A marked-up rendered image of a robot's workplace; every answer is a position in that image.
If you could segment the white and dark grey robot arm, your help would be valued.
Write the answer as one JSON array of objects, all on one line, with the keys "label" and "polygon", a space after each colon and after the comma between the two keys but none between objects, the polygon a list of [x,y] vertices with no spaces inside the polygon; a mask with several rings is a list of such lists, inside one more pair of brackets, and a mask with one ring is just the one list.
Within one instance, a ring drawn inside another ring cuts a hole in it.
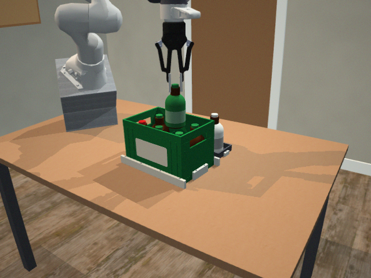
[{"label": "white and dark grey robot arm", "polygon": [[[103,41],[95,33],[117,32],[122,25],[122,15],[109,0],[86,1],[89,4],[60,5],[56,9],[54,20],[59,29],[73,39],[78,53],[67,60],[60,72],[77,90],[96,90],[107,83],[107,76]],[[189,0],[148,1],[161,3],[160,15],[164,22],[182,22],[184,20],[178,19],[201,17],[199,11],[187,6]]]}]

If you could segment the green bottle crate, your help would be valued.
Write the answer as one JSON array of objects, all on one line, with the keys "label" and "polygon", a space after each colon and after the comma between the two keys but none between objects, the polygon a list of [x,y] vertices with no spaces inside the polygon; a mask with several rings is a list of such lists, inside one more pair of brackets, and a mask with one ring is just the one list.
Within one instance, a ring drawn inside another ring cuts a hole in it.
[{"label": "green bottle crate", "polygon": [[[126,156],[162,170],[176,177],[192,180],[192,172],[204,164],[214,165],[214,120],[190,114],[185,115],[185,126],[169,128],[170,133],[152,128],[156,114],[162,114],[165,122],[165,108],[156,107],[139,113],[130,124],[125,135]],[[151,117],[147,126],[137,123]],[[193,123],[199,127],[190,131]],[[175,135],[181,131],[184,135]],[[203,141],[190,147],[190,141],[200,135]]]}]

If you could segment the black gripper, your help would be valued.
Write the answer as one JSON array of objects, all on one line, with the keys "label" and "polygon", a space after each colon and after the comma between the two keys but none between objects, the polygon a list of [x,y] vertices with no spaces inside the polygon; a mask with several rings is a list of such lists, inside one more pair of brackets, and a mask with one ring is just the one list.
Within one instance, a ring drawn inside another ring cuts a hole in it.
[{"label": "black gripper", "polygon": [[[173,22],[173,23],[162,23],[163,27],[163,36],[159,42],[155,42],[155,46],[158,49],[159,60],[161,64],[162,72],[166,72],[166,80],[168,82],[168,92],[171,92],[171,59],[172,59],[172,50],[177,50],[178,61],[179,61],[179,86],[180,92],[183,91],[183,81],[184,81],[184,72],[189,70],[191,49],[194,45],[193,41],[189,41],[186,37],[186,23],[183,22]],[[165,68],[162,55],[162,43],[169,49],[167,57],[167,66]],[[187,43],[187,52],[185,58],[185,66],[183,67],[183,59],[181,48],[184,44]]]}]

